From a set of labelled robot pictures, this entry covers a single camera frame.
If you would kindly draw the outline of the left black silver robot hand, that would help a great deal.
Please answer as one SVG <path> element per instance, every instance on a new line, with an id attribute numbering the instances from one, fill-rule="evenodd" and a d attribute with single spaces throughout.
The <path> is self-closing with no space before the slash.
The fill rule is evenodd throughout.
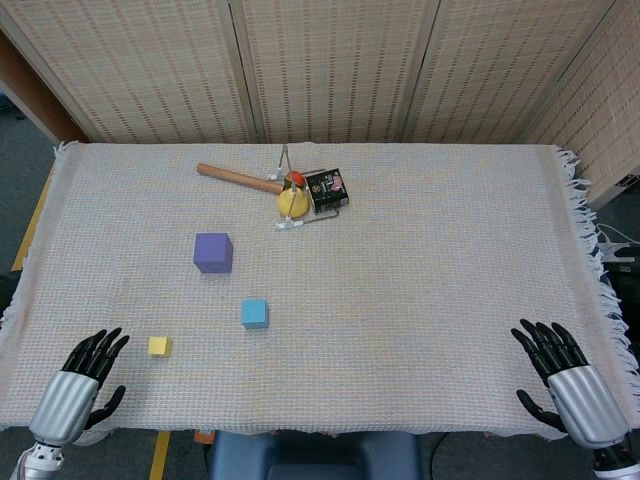
<path id="1" fill-rule="evenodd" d="M 29 425 L 35 440 L 62 448 L 109 418 L 125 392 L 118 386 L 107 403 L 95 409 L 96 399 L 129 337 L 121 328 L 106 329 L 81 340 L 51 378 Z"/>

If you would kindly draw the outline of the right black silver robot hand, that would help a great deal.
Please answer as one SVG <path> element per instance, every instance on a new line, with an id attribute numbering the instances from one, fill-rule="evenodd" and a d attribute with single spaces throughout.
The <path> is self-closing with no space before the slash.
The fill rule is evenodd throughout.
<path id="1" fill-rule="evenodd" d="M 562 325 L 520 321 L 511 334 L 522 346 L 554 404 L 543 409 L 524 390 L 516 391 L 537 421 L 565 433 L 578 445 L 601 450 L 621 444 L 629 424 L 599 371 L 589 363 L 573 335 Z"/>

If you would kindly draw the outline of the medium blue cube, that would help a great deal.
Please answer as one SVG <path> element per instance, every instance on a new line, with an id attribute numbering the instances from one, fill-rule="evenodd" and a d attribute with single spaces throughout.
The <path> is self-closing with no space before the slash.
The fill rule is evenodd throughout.
<path id="1" fill-rule="evenodd" d="M 269 326 L 269 310 L 264 299 L 246 299 L 241 303 L 241 323 L 247 330 Z"/>

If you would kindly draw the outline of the yellow floor tape strip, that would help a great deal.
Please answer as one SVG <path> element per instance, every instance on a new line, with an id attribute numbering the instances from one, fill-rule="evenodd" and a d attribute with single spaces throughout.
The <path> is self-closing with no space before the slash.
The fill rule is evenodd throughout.
<path id="1" fill-rule="evenodd" d="M 39 222 L 39 218 L 41 216 L 42 210 L 44 208 L 45 202 L 46 202 L 46 198 L 47 198 L 47 194 L 48 194 L 48 190 L 50 187 L 50 183 L 51 183 L 51 179 L 53 176 L 55 170 L 55 166 L 51 167 L 51 170 L 49 172 L 49 175 L 46 179 L 46 182 L 44 184 L 44 187 L 41 191 L 41 194 L 39 196 L 38 202 L 36 204 L 36 207 L 33 211 L 33 214 L 31 216 L 31 219 L 29 221 L 29 224 L 27 226 L 27 230 L 23 236 L 23 239 L 21 241 L 20 247 L 18 249 L 18 252 L 16 254 L 16 257 L 14 259 L 14 262 L 12 264 L 11 267 L 11 271 L 21 271 L 23 269 L 23 265 L 25 262 L 25 259 L 28 255 L 28 251 L 29 248 L 32 244 L 33 238 L 35 236 L 35 232 L 36 232 L 36 228 Z"/>
<path id="2" fill-rule="evenodd" d="M 171 433 L 159 431 L 156 436 L 149 480 L 163 480 Z"/>

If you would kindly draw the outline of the large purple cube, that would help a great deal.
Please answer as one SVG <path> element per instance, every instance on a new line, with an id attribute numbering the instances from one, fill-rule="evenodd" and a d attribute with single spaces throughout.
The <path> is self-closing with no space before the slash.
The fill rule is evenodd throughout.
<path id="1" fill-rule="evenodd" d="M 227 233 L 196 234 L 193 263 L 201 273 L 230 273 L 232 262 L 233 244 Z"/>

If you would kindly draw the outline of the beige woven tablecloth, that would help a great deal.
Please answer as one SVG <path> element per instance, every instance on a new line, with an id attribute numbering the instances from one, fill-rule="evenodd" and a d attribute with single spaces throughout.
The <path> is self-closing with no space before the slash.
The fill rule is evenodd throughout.
<path id="1" fill-rule="evenodd" d="M 337 168 L 338 217 L 276 229 L 272 195 L 196 171 L 264 177 L 277 145 L 58 149 L 46 205 L 0 328 L 0 430 L 27 425 L 72 348 L 129 337 L 100 397 L 105 428 L 555 431 L 516 391 L 551 399 L 511 330 L 568 329 L 640 427 L 640 375 L 601 281 L 578 158 L 555 145 L 293 144 Z M 232 271 L 201 273 L 197 233 L 227 233 Z M 241 303 L 264 299 L 247 330 Z M 152 336 L 172 341 L 148 355 Z"/>

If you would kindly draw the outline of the blue padded seat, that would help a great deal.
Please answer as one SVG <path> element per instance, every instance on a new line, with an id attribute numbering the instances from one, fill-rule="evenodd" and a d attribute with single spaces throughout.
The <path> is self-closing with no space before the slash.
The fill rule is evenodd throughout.
<path id="1" fill-rule="evenodd" d="M 424 480 L 424 473 L 419 437 L 410 433 L 220 431 L 208 480 Z"/>

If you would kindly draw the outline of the wooden rod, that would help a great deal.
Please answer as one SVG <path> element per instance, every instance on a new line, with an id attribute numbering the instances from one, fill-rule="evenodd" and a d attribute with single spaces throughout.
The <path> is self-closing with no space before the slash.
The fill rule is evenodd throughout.
<path id="1" fill-rule="evenodd" d="M 286 182 L 284 184 L 279 184 L 271 180 L 263 180 L 257 177 L 241 174 L 219 167 L 214 167 L 204 163 L 199 163 L 196 167 L 196 171 L 203 176 L 216 178 L 237 185 L 245 186 L 254 190 L 260 190 L 276 195 L 279 195 L 282 190 L 291 188 L 293 186 L 300 187 L 302 189 L 306 187 L 306 180 L 304 176 L 297 171 L 292 172 L 288 177 L 286 177 Z"/>

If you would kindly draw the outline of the woven folding screen panel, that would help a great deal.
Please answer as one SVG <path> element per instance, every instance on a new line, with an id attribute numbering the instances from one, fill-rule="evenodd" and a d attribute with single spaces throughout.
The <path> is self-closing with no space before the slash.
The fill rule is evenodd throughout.
<path id="1" fill-rule="evenodd" d="M 576 153 L 596 208 L 640 184 L 640 0 L 614 0 L 522 141 Z"/>
<path id="2" fill-rule="evenodd" d="M 394 142 L 440 0 L 230 0 L 266 143 Z"/>
<path id="3" fill-rule="evenodd" d="M 403 140 L 513 142 L 613 3 L 436 0 Z"/>
<path id="4" fill-rule="evenodd" d="M 0 0 L 0 33 L 76 139 L 265 139 L 241 0 Z"/>

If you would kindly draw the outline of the yellow pear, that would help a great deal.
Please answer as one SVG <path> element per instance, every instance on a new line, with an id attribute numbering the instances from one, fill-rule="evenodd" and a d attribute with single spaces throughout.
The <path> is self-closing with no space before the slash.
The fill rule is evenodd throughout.
<path id="1" fill-rule="evenodd" d="M 283 217 L 297 219 L 308 212 L 309 200 L 303 189 L 288 188 L 279 194 L 277 208 Z"/>

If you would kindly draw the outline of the brown wooden cabinet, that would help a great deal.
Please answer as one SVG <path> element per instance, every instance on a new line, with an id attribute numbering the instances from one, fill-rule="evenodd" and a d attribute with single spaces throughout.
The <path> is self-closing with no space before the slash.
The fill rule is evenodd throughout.
<path id="1" fill-rule="evenodd" d="M 88 142 L 85 133 L 0 31 L 0 90 L 52 142 Z"/>

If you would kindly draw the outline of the black printed tin can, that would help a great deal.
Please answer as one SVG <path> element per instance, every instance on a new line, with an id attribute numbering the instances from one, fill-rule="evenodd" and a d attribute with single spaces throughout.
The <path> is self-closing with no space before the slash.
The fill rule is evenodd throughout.
<path id="1" fill-rule="evenodd" d="M 349 195 L 339 169 L 308 175 L 305 179 L 316 214 L 349 204 Z"/>

